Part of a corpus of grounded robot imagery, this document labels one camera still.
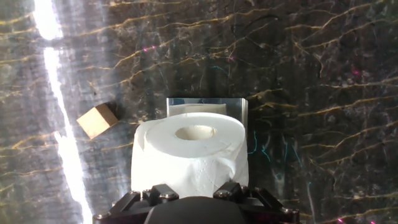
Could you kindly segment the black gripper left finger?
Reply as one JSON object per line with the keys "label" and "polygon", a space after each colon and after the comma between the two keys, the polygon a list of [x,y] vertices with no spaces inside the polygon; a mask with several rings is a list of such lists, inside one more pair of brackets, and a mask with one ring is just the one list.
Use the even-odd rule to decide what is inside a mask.
{"label": "black gripper left finger", "polygon": [[142,192],[132,190],[109,211],[93,215],[92,221],[93,224],[143,224],[156,205],[178,199],[178,193],[167,184],[154,185]]}

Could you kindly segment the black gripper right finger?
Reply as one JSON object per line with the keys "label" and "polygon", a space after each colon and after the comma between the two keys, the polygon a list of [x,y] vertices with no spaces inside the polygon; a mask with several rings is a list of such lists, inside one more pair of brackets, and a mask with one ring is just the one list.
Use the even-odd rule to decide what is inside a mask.
{"label": "black gripper right finger", "polygon": [[213,193],[213,198],[237,205],[249,223],[300,224],[300,212],[283,206],[266,189],[226,182]]}

